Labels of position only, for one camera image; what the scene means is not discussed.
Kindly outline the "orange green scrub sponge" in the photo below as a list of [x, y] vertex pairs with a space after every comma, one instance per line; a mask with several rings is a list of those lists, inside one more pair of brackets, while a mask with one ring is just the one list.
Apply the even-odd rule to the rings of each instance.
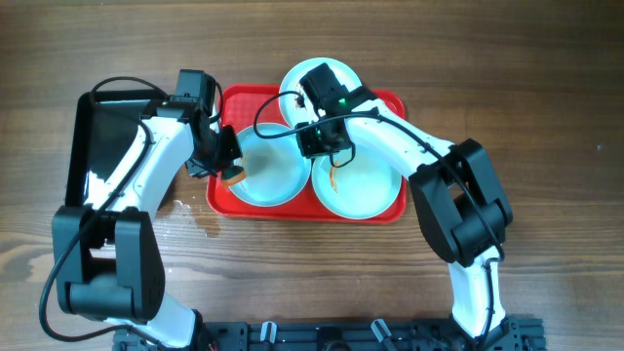
[[224, 186], [230, 187], [240, 183], [246, 177], [245, 169], [242, 166], [233, 165], [221, 172], [220, 181]]

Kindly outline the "light blue top plate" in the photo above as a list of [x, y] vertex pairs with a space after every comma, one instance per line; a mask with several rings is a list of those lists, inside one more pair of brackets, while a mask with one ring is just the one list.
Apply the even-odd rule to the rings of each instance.
[[285, 76], [279, 92], [289, 92], [278, 98], [278, 104], [284, 120], [294, 129], [299, 123], [316, 122], [318, 117], [313, 112], [312, 103], [303, 91], [300, 79], [313, 68], [326, 63], [336, 76], [338, 82], [349, 91], [362, 85], [362, 81], [345, 63], [334, 58], [310, 58], [298, 63]]

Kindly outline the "light blue plate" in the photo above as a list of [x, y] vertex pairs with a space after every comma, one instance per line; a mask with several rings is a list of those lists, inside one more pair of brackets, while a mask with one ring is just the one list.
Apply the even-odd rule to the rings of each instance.
[[289, 92], [278, 98], [278, 104], [284, 120], [294, 129], [299, 123], [316, 122], [318, 117], [313, 112], [312, 103], [303, 91], [300, 79], [313, 68], [326, 63], [336, 76], [338, 82], [349, 91], [362, 85], [362, 81], [345, 63], [334, 58], [310, 58], [298, 63], [285, 76], [279, 92]]
[[229, 190], [243, 202], [275, 207], [296, 197], [305, 187], [312, 161], [301, 156], [294, 135], [260, 138], [253, 126], [237, 134], [243, 156], [235, 161], [246, 177]]
[[358, 145], [350, 150], [317, 157], [311, 181], [320, 202], [343, 218], [364, 220], [381, 215], [399, 196], [403, 177], [376, 151]]

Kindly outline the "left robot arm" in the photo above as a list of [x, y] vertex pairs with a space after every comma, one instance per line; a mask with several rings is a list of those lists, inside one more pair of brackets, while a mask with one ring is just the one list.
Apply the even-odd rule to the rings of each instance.
[[152, 220], [176, 173], [242, 181], [234, 129], [220, 121], [217, 81], [183, 69], [168, 94], [139, 80], [105, 82], [77, 104], [63, 205], [52, 220], [55, 263], [44, 293], [60, 309], [102, 321], [117, 350], [215, 350], [201, 314], [165, 291]]

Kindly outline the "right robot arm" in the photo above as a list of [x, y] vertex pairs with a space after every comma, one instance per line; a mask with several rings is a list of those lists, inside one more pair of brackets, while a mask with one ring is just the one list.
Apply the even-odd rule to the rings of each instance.
[[485, 344], [505, 317], [497, 268], [513, 214], [483, 147], [471, 138], [455, 144], [419, 130], [332, 58], [297, 64], [283, 84], [299, 85], [296, 103], [312, 115], [295, 126], [303, 157], [331, 158], [366, 146], [408, 181], [420, 230], [448, 264], [451, 317]]

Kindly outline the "red plastic serving tray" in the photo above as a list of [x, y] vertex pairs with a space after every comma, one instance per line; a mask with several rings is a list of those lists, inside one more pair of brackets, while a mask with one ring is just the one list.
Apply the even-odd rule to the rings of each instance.
[[[223, 125], [231, 125], [235, 132], [241, 132], [253, 124], [258, 108], [279, 91], [277, 85], [239, 84], [223, 93], [224, 110], [221, 117]], [[390, 109], [399, 117], [406, 117], [406, 108], [400, 98], [389, 91], [374, 91]], [[279, 105], [272, 102], [260, 116], [260, 122], [273, 122], [286, 125]], [[222, 185], [220, 179], [209, 176], [206, 188], [206, 201], [218, 214], [237, 217], [268, 220], [316, 221], [363, 224], [389, 224], [398, 220], [406, 210], [408, 202], [408, 184], [403, 180], [394, 202], [383, 213], [368, 219], [348, 219], [332, 213], [325, 208], [314, 193], [311, 181], [308, 180], [302, 191], [284, 205], [276, 207], [257, 207], [245, 203]]]

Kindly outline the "black rectangular tray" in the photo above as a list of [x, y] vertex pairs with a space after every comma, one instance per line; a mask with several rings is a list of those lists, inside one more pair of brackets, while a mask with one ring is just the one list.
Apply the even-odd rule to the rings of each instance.
[[159, 178], [162, 136], [155, 122], [138, 123], [154, 91], [104, 91], [79, 98], [66, 192], [60, 212], [132, 207], [155, 216], [167, 185]]

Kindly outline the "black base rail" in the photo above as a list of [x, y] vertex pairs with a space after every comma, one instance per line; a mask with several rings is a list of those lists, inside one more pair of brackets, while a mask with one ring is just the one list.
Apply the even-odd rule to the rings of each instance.
[[[485, 348], [451, 319], [389, 323], [263, 324], [206, 323], [203, 348], [193, 350], [547, 350], [541, 319], [506, 317], [487, 335]], [[117, 331], [112, 350], [159, 350], [133, 334]]]

